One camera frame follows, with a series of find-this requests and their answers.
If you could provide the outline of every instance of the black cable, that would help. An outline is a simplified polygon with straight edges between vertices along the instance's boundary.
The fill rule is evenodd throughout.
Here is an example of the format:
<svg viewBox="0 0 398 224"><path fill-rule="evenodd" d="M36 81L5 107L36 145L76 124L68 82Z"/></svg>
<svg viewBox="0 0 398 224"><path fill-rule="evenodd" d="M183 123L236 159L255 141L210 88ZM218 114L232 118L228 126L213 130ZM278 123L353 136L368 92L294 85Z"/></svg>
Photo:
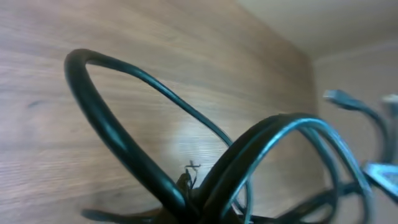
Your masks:
<svg viewBox="0 0 398 224"><path fill-rule="evenodd" d="M102 212L99 210L84 209L81 211L81 215L87 219L97 222L113 222L119 224L150 224L154 217L148 216L124 216L115 215L109 212Z"/></svg>
<svg viewBox="0 0 398 224"><path fill-rule="evenodd" d="M267 118L264 122L265 126L267 127L270 124L267 122L271 120L271 122L275 122L276 119L274 118ZM241 139L245 139L246 136L252 136L253 134L257 134L257 132L260 129L250 129L250 131L247 131L241 136ZM336 211L337 211L337 201L338 201L338 196L340 193L340 185L339 185L339 178L338 178L338 171L336 169L336 163L333 160L333 156L330 152L330 149L328 146L323 142L323 140L319 137L318 133L314 131L311 128L300 128L299 131L315 146L315 149L317 150L318 154L320 155L323 163L326 165L326 168L330 172L330 177L331 177L331 182L333 184L333 189L329 191L329 203L332 208L332 211L328 214L327 217L325 217L322 221L320 222L315 222L315 223L329 223L332 218L334 217ZM299 223L306 224L307 222L301 222L298 221L301 219L300 216L300 211L297 210L297 212L291 212L287 213L286 215L282 215L276 219L273 219L275 223L291 223L292 220L296 220ZM264 217L264 220L267 220L267 222L270 220L269 218Z"/></svg>
<svg viewBox="0 0 398 224"><path fill-rule="evenodd" d="M371 189L368 182L340 136L324 121L306 114L292 114L290 116L284 116L283 119L273 124L271 128L267 128L265 131L258 133L248 141L243 149L243 154L239 159L232 161L227 171L222 175L221 179L223 179L223 181L216 186L214 193L212 193L205 205L203 211L204 218L201 220L201 223L210 222L210 220L219 219L220 216L222 217L231 206L232 198L236 196L243 183L254 172L254 169L258 166L272 146L281 137L294 128L298 128L306 124L319 131L320 134L322 134L322 136L333 146L359 185L359 192L362 196L364 209L363 223L367 223L372 214L370 206ZM230 147L230 149L233 149L234 147L236 147L235 143Z"/></svg>
<svg viewBox="0 0 398 224"><path fill-rule="evenodd" d="M378 127L378 130L380 131L380 136L382 139L381 143L382 151L377 161L380 163L392 163L395 157L396 150L391 140L389 139L390 134L388 131L386 121L382 117L380 117L380 115L377 112L375 112L366 105L361 107L361 112L367 115L374 122L374 124Z"/></svg>
<svg viewBox="0 0 398 224"><path fill-rule="evenodd" d="M115 69L120 72L126 72L130 75L133 75L142 81L146 82L156 90L160 91L167 98L172 100L174 103L179 105L183 110L190 113L193 117L203 123L205 126L210 128L217 136L219 136L227 146L232 144L232 140L214 123L212 123L208 118L203 116L200 112L192 108L186 102L184 102L181 98L179 98L175 93L169 90L166 86L157 81L154 77L150 76L146 72L141 69L130 65L126 62L122 62L118 59L111 58L97 52L93 52L90 50L80 49L74 50L70 54L68 54L65 60L65 74L69 83L69 86L75 95L77 102L79 103L82 111L86 115L88 121L91 123L93 128L97 131L98 135L102 138L104 143L110 148L110 150L115 154L115 156L124 164L124 166L134 175L136 178L148 189L152 194L154 194L173 215L178 218L181 222L190 222L195 220L199 214L198 210L201 210L203 206L210 203L210 199L213 200L214 195L216 193L217 186L224 185L224 182L219 182L218 179L220 176L227 175L226 170L236 169L231 168L232 164L236 164L240 162L242 156L247 156L249 152L245 152L242 150L248 144L248 140L250 138L239 138L235 143L235 147L230 147L220 158L220 160L216 163L216 165L209 172L209 175L206 176L205 180L201 184L198 194L194 197L194 204L197 205L195 207L190 201L184 196L184 194L179 191L177 186L172 182L172 180L158 167L154 161L152 161L147 154L135 143L135 141L128 135L128 133L124 130L124 128L120 125L118 120L113 116L112 112L106 106L106 103L102 100L99 93L97 92L94 84L91 82L88 72L85 68L86 63L91 63L94 65L99 65L103 67L107 67L110 69ZM272 128L269 131L275 131L274 121L277 121L276 116L273 116L267 120L267 124L265 125L266 130L272 125ZM264 132L264 126L255 126L250 129L251 131L262 131ZM311 142L318 147L323 147L322 142L316 143L318 141L318 136L316 132L311 134L311 129L307 131L303 131L302 133L306 135L307 138ZM340 154L340 157L345 160L347 165L350 164L350 160L346 157L344 153ZM351 170L352 175L355 175L355 170ZM248 218L251 215L252 205L250 201L252 200L252 190L250 186L250 182L246 181L246 201L248 204L246 208L240 206L240 208L244 211L244 218L246 223L248 222ZM331 191L330 195L332 197L328 197L328 203L332 205L332 212L327 218L331 218L336 209L336 203L338 200L338 195L336 192L338 191L338 186L336 185ZM363 194L365 207L367 206L367 198L365 195L365 191L361 188L360 193Z"/></svg>
<svg viewBox="0 0 398 224"><path fill-rule="evenodd" d="M227 146L232 144L232 140L217 127L216 124L140 68L87 49L74 50L66 57L65 75L71 91L75 95L88 121L105 144L122 164L124 164L125 167L164 204L164 207L168 209L171 209L169 207L174 207L173 209L178 211L173 211L173 209L171 209L171 212L176 213L186 210L187 206L185 204L188 203L187 199L176 189L171 179L145 154L138 144L134 142L106 106L106 103L102 100L94 84L90 80L85 68L86 63L125 72L141 79L211 129ZM142 173L142 171L140 171L142 168L143 170L147 169L149 175ZM159 182L164 182L164 184L159 183L160 185L156 185L151 183L150 179L152 178L159 180ZM250 184L251 183L248 182L246 187L251 189ZM171 198L164 198L165 195L173 194L175 195ZM251 195L252 192L247 190L246 197L252 197Z"/></svg>
<svg viewBox="0 0 398 224"><path fill-rule="evenodd" d="M236 197L236 199L234 200L234 205L235 205L235 207L236 207L242 214L244 214L245 208L239 203L237 197Z"/></svg>
<svg viewBox="0 0 398 224"><path fill-rule="evenodd" d="M396 126L394 124L392 125L391 132L389 133L386 121L377 112L372 110L369 106L367 106L362 101L354 99L352 96L349 96L347 93L345 93L341 90L327 91L326 98L330 102L338 105L340 108L343 108L345 110L351 110L351 111L352 110L360 111L363 114L365 114L368 118L370 118L371 121L375 124L376 130L378 130L378 132L380 133L379 135L382 139L381 140L382 151L379 154L377 162L392 163L394 161L394 158L396 156L396 134L394 134ZM353 185L354 185L354 183L342 184L342 188L346 189L346 191L344 191L343 195L356 193ZM325 194L327 194L327 192L322 192L322 193L312 197L311 199L303 202L296 208L291 209L290 211L284 213L282 216L289 217L289 216L295 215L296 217L304 217L304 216L308 215L309 213L316 210L315 208L317 206L319 208L326 203L330 203L331 195L329 195L329 197L325 197ZM313 209L301 209L303 207L309 208L308 205L312 205L311 208L313 208Z"/></svg>

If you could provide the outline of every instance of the ceiling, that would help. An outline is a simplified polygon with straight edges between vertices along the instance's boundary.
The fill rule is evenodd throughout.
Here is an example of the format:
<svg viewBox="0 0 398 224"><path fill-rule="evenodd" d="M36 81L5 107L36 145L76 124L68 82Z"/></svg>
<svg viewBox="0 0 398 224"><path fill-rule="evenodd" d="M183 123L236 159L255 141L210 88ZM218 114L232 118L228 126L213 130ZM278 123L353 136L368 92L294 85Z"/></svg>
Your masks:
<svg viewBox="0 0 398 224"><path fill-rule="evenodd" d="M398 38L398 0L238 0L312 59Z"/></svg>

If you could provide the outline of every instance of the wooden wall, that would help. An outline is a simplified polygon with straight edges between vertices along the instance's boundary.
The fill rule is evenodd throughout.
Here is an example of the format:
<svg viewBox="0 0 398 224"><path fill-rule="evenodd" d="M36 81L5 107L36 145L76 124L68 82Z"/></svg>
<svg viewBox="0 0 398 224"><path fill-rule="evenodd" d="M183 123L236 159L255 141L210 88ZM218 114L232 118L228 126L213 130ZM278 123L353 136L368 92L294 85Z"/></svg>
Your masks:
<svg viewBox="0 0 398 224"><path fill-rule="evenodd" d="M134 213L159 202L113 157L67 87L63 60L87 48L149 72L233 139L272 114L315 112L308 59L232 0L43 0L0 5L0 217L87 223L81 208ZM99 92L148 155L199 183L226 150L212 132L128 75L89 66ZM277 215L323 183L298 134L254 176L255 213Z"/></svg>

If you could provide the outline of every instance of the cable connector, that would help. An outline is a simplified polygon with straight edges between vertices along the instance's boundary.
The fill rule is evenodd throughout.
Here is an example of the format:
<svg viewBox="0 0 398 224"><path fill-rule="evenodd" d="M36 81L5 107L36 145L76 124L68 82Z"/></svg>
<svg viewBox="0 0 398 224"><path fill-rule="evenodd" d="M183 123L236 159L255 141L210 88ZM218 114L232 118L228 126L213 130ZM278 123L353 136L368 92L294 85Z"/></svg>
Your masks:
<svg viewBox="0 0 398 224"><path fill-rule="evenodd" d="M382 98L393 118L398 117L398 95L391 94Z"/></svg>
<svg viewBox="0 0 398 224"><path fill-rule="evenodd" d="M342 90L327 90L323 97L329 102L346 110L361 110L363 102L350 96Z"/></svg>

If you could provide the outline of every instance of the power cord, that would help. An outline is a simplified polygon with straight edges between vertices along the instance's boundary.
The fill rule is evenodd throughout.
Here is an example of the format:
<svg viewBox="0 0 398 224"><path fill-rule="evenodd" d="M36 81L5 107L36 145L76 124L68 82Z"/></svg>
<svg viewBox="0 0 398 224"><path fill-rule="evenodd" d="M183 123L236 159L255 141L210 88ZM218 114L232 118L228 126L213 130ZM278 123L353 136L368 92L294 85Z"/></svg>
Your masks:
<svg viewBox="0 0 398 224"><path fill-rule="evenodd" d="M398 97L395 95L387 96L383 99L386 103L389 112L391 113L393 122L390 134L388 132L386 121L381 118L377 112L368 107L365 103L357 100L342 90L327 90L324 97L331 103L340 108L351 111L359 111L364 113L376 125L382 139L382 151L380 153L379 162L390 164L396 154L396 125L398 124ZM340 196L358 193L358 186L355 183L342 184ZM333 198L331 192L322 192L299 206L291 209L289 212L281 215L280 217L296 217L303 218L313 211L320 208L325 203L330 203Z"/></svg>
<svg viewBox="0 0 398 224"><path fill-rule="evenodd" d="M125 72L141 79L211 129L229 146L228 150L209 171L209 174L197 189L198 193L193 198L187 198L173 183L172 179L157 166L121 126L90 80L85 67L86 63ZM251 127L233 143L216 124L179 98L154 77L131 64L91 50L78 49L68 54L65 59L65 74L81 110L104 143L126 169L157 197L180 223L197 221L200 223L211 223L215 220L220 220L231 209L233 203L236 203L244 214L243 222L245 224L249 222L304 223L300 221L300 218L303 217L303 212L297 210L308 212L315 209L315 206L329 203L332 211L323 221L318 222L328 223L336 212L339 196L342 195L342 192L349 192L350 190L357 192L362 198L364 210L362 223L370 221L372 215L371 191L367 180L337 132L316 117L308 114L271 116ZM355 106L360 105L356 100L345 99L347 103L343 106L348 109L356 110ZM375 115L370 115L370 117L374 120L379 120ZM298 206L295 210L278 218L251 216L252 187L249 181L250 176L267 152L281 138L294 129L298 129L314 145L330 171L333 189L322 194L321 200L314 199L312 202L306 203L306 205L311 207L310 209ZM354 189L350 188L352 187L351 185L339 184L335 161L328 145L323 142L319 134L333 147L350 171L355 180ZM193 187L194 184L195 180L190 180L190 186ZM237 203L236 200L238 192L243 186L246 188L245 207Z"/></svg>
<svg viewBox="0 0 398 224"><path fill-rule="evenodd" d="M392 149L396 149L397 148L397 134L398 134L398 130L397 130L397 126L398 126L398 95L395 95L395 94L387 95L383 98L383 102L386 104L387 110L391 117L390 147ZM393 151L393 153L391 155L388 155L388 156L391 156L392 163L395 163L395 164L398 163L398 158L397 158L395 150Z"/></svg>

